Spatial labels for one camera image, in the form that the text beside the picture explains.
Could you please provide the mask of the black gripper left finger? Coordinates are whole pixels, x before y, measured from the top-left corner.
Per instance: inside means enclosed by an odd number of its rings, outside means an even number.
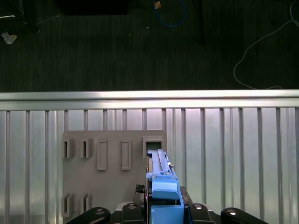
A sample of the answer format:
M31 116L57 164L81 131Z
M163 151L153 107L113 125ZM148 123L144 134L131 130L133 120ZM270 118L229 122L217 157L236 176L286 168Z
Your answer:
M115 212L103 207L92 208L69 221L69 224L144 224L145 186L137 184L133 202L124 203Z

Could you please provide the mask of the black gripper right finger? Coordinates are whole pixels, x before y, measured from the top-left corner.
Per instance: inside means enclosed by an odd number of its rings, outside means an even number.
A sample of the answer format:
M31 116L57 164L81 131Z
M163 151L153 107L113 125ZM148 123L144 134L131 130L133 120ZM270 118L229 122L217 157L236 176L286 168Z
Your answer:
M224 208L218 215L207 205L193 203L186 187L180 188L184 202L185 224L267 224L265 221L234 207Z

